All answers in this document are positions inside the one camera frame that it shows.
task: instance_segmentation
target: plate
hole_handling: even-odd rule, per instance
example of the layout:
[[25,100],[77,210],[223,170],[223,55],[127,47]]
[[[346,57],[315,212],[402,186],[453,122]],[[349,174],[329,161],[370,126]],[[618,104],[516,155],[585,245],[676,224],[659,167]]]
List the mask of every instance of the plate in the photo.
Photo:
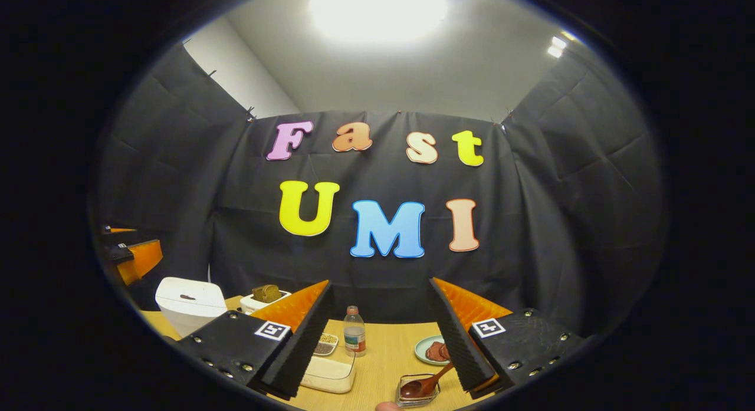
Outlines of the plate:
[[428,360],[424,354],[427,351],[428,347],[432,345],[432,342],[439,341],[441,343],[445,343],[443,340],[443,336],[437,335],[437,336],[430,336],[428,338],[423,338],[421,341],[417,342],[417,346],[415,346],[415,355],[417,355],[417,358],[419,358],[421,361],[429,363],[434,366],[444,366],[448,364],[448,360],[438,362],[433,360]]
[[330,351],[330,352],[328,352],[327,354],[318,354],[318,353],[316,353],[316,352],[313,352],[313,355],[315,355],[316,357],[327,357],[328,355],[332,354],[332,352],[334,352],[334,351],[335,351],[335,347],[336,347],[336,346],[337,346],[337,344],[338,344],[338,336],[332,335],[332,334],[330,334],[330,333],[323,333],[323,334],[324,334],[324,335],[328,335],[328,336],[333,336],[333,337],[335,337],[335,341],[334,341],[334,342],[329,342],[329,341],[318,341],[318,342],[317,342],[317,344],[328,344],[329,346],[332,346],[332,349],[331,349],[331,351]]

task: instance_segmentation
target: wooden table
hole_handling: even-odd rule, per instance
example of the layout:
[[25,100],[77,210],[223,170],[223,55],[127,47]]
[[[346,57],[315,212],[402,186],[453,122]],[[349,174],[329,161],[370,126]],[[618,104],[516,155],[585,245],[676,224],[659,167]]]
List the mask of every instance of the wooden table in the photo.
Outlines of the wooden table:
[[[241,296],[226,299],[229,309],[237,309],[240,306]],[[178,333],[170,326],[167,319],[160,313],[142,311],[146,320],[158,333],[180,339]],[[356,371],[354,385],[345,394],[332,394],[321,390],[299,386],[296,397],[289,401],[283,401],[270,395],[270,397],[286,402],[302,409],[337,411],[373,411],[378,403],[396,400],[396,385],[401,376],[406,374],[437,373],[442,366],[434,366],[420,361],[413,350],[418,341],[429,336],[440,334],[436,323],[419,324],[372,324],[366,323],[367,353],[363,357],[357,357],[354,363]],[[343,347],[343,322],[329,320],[326,333],[338,336],[338,346],[329,359],[340,362],[351,362]],[[485,400],[491,395],[486,395],[478,400],[472,400],[461,389],[456,369],[451,369],[440,379],[440,395],[430,404],[419,407],[417,410],[446,411],[462,408],[470,403]]]

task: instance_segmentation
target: plastic bottle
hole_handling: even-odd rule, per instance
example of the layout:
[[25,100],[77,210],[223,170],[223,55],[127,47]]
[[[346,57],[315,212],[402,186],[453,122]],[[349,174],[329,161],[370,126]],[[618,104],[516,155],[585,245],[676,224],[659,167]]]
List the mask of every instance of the plastic bottle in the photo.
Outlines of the plastic bottle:
[[365,354],[367,346],[365,342],[365,321],[359,315],[356,306],[346,308],[346,318],[343,318],[343,344],[346,353],[351,357],[354,354],[361,357]]

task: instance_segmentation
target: ceiling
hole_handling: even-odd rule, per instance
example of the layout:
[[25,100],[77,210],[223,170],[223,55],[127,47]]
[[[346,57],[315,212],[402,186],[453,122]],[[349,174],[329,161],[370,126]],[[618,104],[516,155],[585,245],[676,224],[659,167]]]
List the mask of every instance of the ceiling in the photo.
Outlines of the ceiling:
[[[515,0],[447,0],[445,19],[409,43],[334,41],[310,0],[252,0],[227,18],[302,112],[405,110],[501,121],[556,59],[561,29]],[[359,9],[345,11],[344,22]]]

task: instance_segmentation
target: black fabric backdrop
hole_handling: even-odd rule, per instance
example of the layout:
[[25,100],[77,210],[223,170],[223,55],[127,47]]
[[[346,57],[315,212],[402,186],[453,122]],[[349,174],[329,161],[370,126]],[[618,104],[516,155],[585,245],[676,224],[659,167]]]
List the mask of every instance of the black fabric backdrop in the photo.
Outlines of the black fabric backdrop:
[[[267,161],[280,123],[311,120],[290,159]],[[342,124],[364,121],[372,147],[335,152]],[[155,309],[162,277],[207,280],[226,297],[275,283],[295,291],[330,279],[333,318],[357,304],[368,322],[432,320],[428,277],[502,306],[536,307],[583,335],[618,324],[652,278],[666,230],[661,167],[647,121],[590,51],[570,47],[500,124],[427,113],[324,112],[246,123],[235,101],[178,46],[130,97],[111,134],[103,220],[164,232],[165,258],[131,289]],[[482,139],[485,163],[465,166],[451,135]],[[439,159],[412,163],[406,135],[429,132]],[[278,222],[280,183],[336,182],[331,225],[295,236]],[[473,199],[480,247],[451,252],[445,202]],[[421,202],[422,258],[354,258],[356,212],[370,199],[390,220]]]

